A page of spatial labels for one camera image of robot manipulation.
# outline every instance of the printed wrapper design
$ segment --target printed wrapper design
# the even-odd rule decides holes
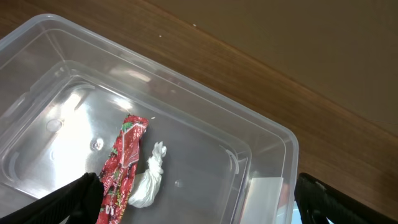
[[[97,224],[120,223],[132,190],[139,160],[139,140],[149,121],[128,115],[105,162],[99,179],[104,184],[104,199]]]

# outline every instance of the plastic bin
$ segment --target plastic bin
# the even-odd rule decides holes
[[[131,113],[150,119],[141,159],[168,150],[154,204],[123,223],[290,223],[299,147],[283,126],[50,14],[0,41],[0,83],[18,82],[0,117],[1,215],[98,174]]]

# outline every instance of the white plastic bag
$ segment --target white plastic bag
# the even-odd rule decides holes
[[[152,156],[148,159],[148,169],[143,174],[136,175],[132,187],[129,204],[136,208],[152,205],[159,191],[162,180],[162,157],[166,155],[166,146],[163,142],[155,143]]]

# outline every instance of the wooden surface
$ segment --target wooden surface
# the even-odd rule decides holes
[[[147,1],[398,135],[398,1]]]
[[[299,172],[398,220],[398,138],[141,0],[0,2],[0,37],[54,13],[174,69],[292,130]]]

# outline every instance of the wooden table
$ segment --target wooden table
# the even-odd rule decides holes
[[[398,220],[398,138],[392,134],[142,0],[3,0],[0,37],[48,12],[286,126],[300,144],[299,172]]]

